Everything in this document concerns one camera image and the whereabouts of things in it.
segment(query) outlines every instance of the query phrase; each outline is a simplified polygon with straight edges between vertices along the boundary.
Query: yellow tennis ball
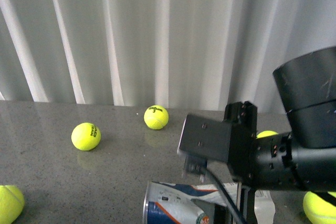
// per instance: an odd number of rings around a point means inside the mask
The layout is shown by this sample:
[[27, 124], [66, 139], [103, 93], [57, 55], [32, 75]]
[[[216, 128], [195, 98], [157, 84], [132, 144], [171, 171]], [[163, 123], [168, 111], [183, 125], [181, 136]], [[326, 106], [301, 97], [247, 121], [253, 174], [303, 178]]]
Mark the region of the yellow tennis ball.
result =
[[146, 110], [143, 119], [149, 128], [160, 130], [167, 125], [169, 115], [164, 107], [153, 105]]
[[77, 125], [71, 135], [72, 143], [81, 151], [89, 151], [95, 148], [99, 144], [100, 138], [100, 130], [92, 123]]
[[11, 224], [22, 212], [24, 196], [16, 186], [0, 186], [0, 224]]
[[278, 135], [278, 133], [275, 131], [262, 131], [257, 135], [257, 138], [262, 138], [266, 136], [274, 136], [274, 135]]
[[[335, 192], [328, 193], [336, 198]], [[336, 206], [326, 202], [310, 191], [303, 198], [303, 209], [313, 224], [336, 223]]]

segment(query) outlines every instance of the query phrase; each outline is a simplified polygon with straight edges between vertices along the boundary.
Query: black cable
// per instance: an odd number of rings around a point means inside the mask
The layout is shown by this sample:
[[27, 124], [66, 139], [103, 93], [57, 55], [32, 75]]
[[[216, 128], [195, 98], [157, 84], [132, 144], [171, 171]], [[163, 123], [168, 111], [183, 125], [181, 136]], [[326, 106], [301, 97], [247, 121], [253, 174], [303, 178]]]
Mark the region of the black cable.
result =
[[247, 221], [244, 219], [244, 216], [241, 212], [239, 212], [238, 208], [232, 201], [229, 193], [226, 191], [222, 182], [206, 167], [201, 166], [201, 171], [205, 173], [205, 175], [215, 184], [217, 187], [219, 194], [224, 199], [228, 210], [232, 214], [233, 218], [236, 220], [237, 224], [248, 224]]

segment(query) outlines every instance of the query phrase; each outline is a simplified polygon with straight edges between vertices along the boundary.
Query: white curtain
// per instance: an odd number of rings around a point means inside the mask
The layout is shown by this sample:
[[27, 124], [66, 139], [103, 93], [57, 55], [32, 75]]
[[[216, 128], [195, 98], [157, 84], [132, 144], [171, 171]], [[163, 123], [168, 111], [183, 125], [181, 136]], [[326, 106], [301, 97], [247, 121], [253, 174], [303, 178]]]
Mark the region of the white curtain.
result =
[[282, 112], [272, 72], [336, 45], [336, 0], [0, 0], [0, 99]]

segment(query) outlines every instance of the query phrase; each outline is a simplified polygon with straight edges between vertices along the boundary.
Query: aluminum can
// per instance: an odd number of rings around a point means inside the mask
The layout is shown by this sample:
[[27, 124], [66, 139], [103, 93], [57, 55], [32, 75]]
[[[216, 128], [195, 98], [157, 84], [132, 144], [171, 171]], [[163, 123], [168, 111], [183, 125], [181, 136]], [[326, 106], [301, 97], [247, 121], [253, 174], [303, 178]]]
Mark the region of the aluminum can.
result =
[[[223, 185], [235, 202], [237, 184]], [[143, 204], [143, 224], [210, 224], [209, 217], [192, 199], [226, 206], [214, 185], [148, 182]], [[273, 223], [275, 206], [269, 191], [256, 191], [255, 213], [258, 223]]]

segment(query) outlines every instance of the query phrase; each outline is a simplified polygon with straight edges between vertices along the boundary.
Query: black machine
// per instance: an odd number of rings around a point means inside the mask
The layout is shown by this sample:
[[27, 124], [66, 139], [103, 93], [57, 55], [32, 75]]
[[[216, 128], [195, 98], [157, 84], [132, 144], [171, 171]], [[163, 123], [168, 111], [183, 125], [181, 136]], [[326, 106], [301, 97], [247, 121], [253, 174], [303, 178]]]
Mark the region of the black machine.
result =
[[177, 150], [188, 173], [204, 176], [208, 160], [227, 164], [238, 182], [237, 207], [229, 209], [234, 219], [240, 215], [237, 223], [257, 223], [258, 189], [313, 191], [322, 198], [336, 191], [336, 47], [291, 60], [273, 76], [291, 132], [256, 139], [257, 107], [236, 102], [226, 106], [222, 122], [188, 115]]

